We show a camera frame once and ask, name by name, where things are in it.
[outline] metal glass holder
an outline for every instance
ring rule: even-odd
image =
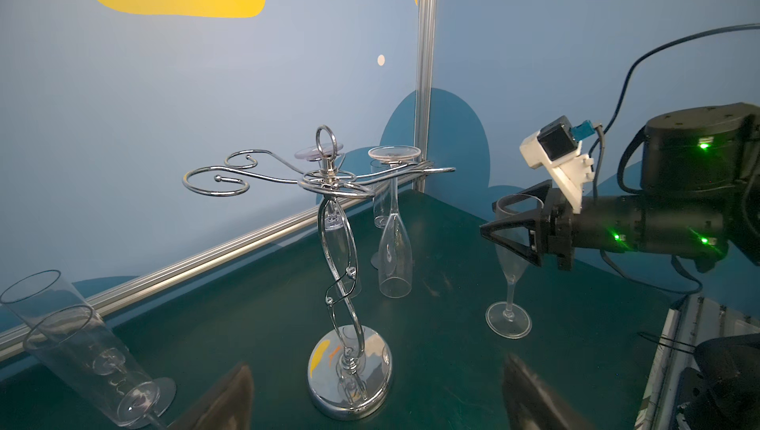
[[[330,143],[326,146],[320,142],[322,131],[326,131],[330,136]],[[226,172],[270,182],[298,185],[307,191],[323,196],[317,224],[322,251],[325,253],[325,259],[333,277],[333,283],[325,293],[325,305],[328,308],[333,329],[319,340],[312,350],[306,377],[312,401],[325,415],[339,420],[361,419],[373,413],[385,401],[391,384],[393,361],[388,344],[375,330],[359,322],[359,317],[356,316],[356,310],[351,302],[350,296],[354,292],[359,276],[359,261],[348,217],[338,199],[341,197],[367,199],[375,195],[374,189],[369,188],[374,183],[407,174],[451,172],[454,168],[432,168],[432,163],[429,161],[409,162],[381,172],[357,176],[340,169],[342,160],[336,166],[336,160],[344,156],[337,153],[340,147],[332,130],[326,125],[318,127],[314,149],[312,153],[309,153],[310,149],[298,153],[301,159],[319,161],[320,168],[309,172],[303,172],[269,150],[242,150],[227,157],[224,160],[224,166],[193,169],[185,174],[182,183],[187,189],[198,194],[216,197],[242,195],[249,190],[250,184],[244,179],[229,178],[218,173],[214,176],[215,181],[236,184],[239,188],[233,191],[212,191],[198,188],[189,182],[191,176],[202,172]],[[252,154],[257,153],[270,155],[299,173],[300,177],[298,179],[274,178],[247,171],[258,164],[258,161],[252,157]],[[242,155],[245,155],[249,164],[242,166],[230,164],[231,159]],[[328,216],[335,217],[336,215],[340,217],[348,243],[347,260],[340,261],[342,264],[347,264],[343,271],[337,269],[336,261],[325,239],[325,220]],[[350,325],[338,326],[337,324],[334,307],[340,302],[346,305],[351,318]]]

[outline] champagne flute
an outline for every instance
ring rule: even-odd
[[[502,197],[494,203],[493,209],[496,219],[499,220],[527,210],[533,210],[536,207],[543,207],[543,202],[535,196],[509,195]],[[530,246],[526,228],[501,229],[496,231],[495,234],[522,245]],[[523,273],[525,273],[528,262],[498,244],[496,245],[496,255],[499,258],[502,272],[504,272],[504,276],[507,279],[507,301],[496,302],[490,305],[486,311],[486,322],[493,332],[499,334],[499,336],[517,340],[527,336],[533,327],[533,321],[530,320],[527,311],[513,302],[515,298],[515,286]]]

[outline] round chrome base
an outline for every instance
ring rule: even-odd
[[[527,336],[533,327],[530,316],[519,305],[512,305],[511,319],[507,317],[507,302],[496,302],[488,307],[486,321],[494,333],[511,340]]]
[[[170,378],[157,378],[153,379],[153,382],[158,385],[159,394],[158,402],[153,405],[152,410],[157,416],[161,416],[174,401],[174,396],[177,394],[177,384],[174,383],[174,379]],[[143,428],[146,425],[150,425],[150,420],[143,417],[128,425],[127,428]]]
[[[371,328],[364,330],[364,355],[354,373],[343,366],[343,345],[335,330],[327,333],[312,351],[306,378],[314,405],[326,416],[337,420],[361,419],[375,412],[391,385],[391,350],[385,340]],[[340,328],[351,341],[356,339],[353,325]]]

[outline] vertical metal pole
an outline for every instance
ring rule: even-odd
[[[427,159],[436,1],[420,0],[420,24],[417,32],[416,104],[414,108],[414,146],[422,150],[420,161]],[[424,176],[414,180],[414,189],[420,192],[425,191]]]

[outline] glass rim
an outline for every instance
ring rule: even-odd
[[[42,323],[44,323],[45,321],[51,319],[53,316],[56,316],[59,313],[62,313],[62,312],[67,311],[67,310],[75,309],[75,308],[84,308],[84,309],[87,309],[90,312],[90,315],[87,317],[87,320],[84,321],[84,323],[82,323],[82,325],[79,327],[79,329],[77,329],[76,331],[74,331],[73,333],[71,333],[70,335],[68,335],[65,339],[63,339],[61,341],[58,341],[57,343],[53,343],[52,340],[49,337],[47,337],[42,332],[42,330],[38,329]],[[88,324],[90,324],[90,321],[93,320],[94,316],[95,316],[95,309],[93,307],[91,307],[90,305],[72,305],[72,306],[67,306],[66,308],[62,308],[59,311],[56,311],[55,313],[51,313],[51,314],[45,316],[42,320],[40,320],[39,323],[35,324],[34,327],[31,330],[29,330],[29,333],[27,333],[27,335],[24,337],[24,342],[23,342],[24,349],[27,349],[27,343],[29,342],[29,338],[31,338],[32,335],[35,334],[35,333],[42,334],[43,336],[45,336],[45,338],[47,338],[47,343],[43,343],[42,346],[34,347],[35,350],[36,349],[43,349],[45,347],[58,346],[59,344],[62,344],[64,342],[66,342],[69,338],[73,337],[76,333],[79,333],[81,330],[83,330],[85,326],[87,326]]]
[[[5,296],[5,294],[8,293],[8,292],[10,292],[16,285],[19,285],[22,282],[24,282],[25,280],[29,280],[32,277],[36,277],[37,275],[42,275],[43,273],[50,273],[50,272],[53,272],[53,273],[56,274],[55,275],[55,279],[53,279],[52,282],[48,283],[44,288],[42,288],[40,290],[37,290],[34,293],[30,293],[29,295],[22,296],[19,299],[12,300],[10,302],[8,302],[5,299],[3,299],[3,297]],[[55,282],[58,281],[59,278],[61,278],[61,271],[60,270],[56,270],[56,269],[51,269],[51,270],[41,271],[41,272],[37,272],[37,273],[32,273],[28,277],[24,277],[21,280],[19,280],[18,282],[14,283],[13,285],[11,285],[8,288],[6,288],[5,291],[2,294],[0,294],[0,304],[3,304],[3,305],[13,305],[14,303],[18,303],[18,302],[21,302],[21,301],[23,301],[25,299],[29,299],[29,298],[33,297],[34,295],[39,295],[40,293],[42,293],[45,290],[49,289],[52,286],[53,283],[55,283]]]
[[[522,196],[523,199],[520,199],[519,201],[515,201],[514,203],[511,203],[509,205],[503,205],[503,204],[501,204],[502,200],[513,198],[513,197],[516,197],[516,196]],[[527,195],[525,193],[515,193],[513,195],[507,195],[507,196],[499,197],[499,199],[497,199],[496,202],[493,203],[493,209],[494,209],[494,211],[500,210],[503,213],[521,214],[521,213],[523,213],[525,211],[508,209],[508,206],[511,206],[512,204],[516,205],[516,204],[518,204],[518,203],[520,203],[522,201],[525,201],[526,199],[535,199],[536,201],[538,201],[539,207],[543,208],[543,206],[544,206],[543,201],[541,201],[541,199],[539,197],[536,197],[536,196],[533,196],[533,195]]]

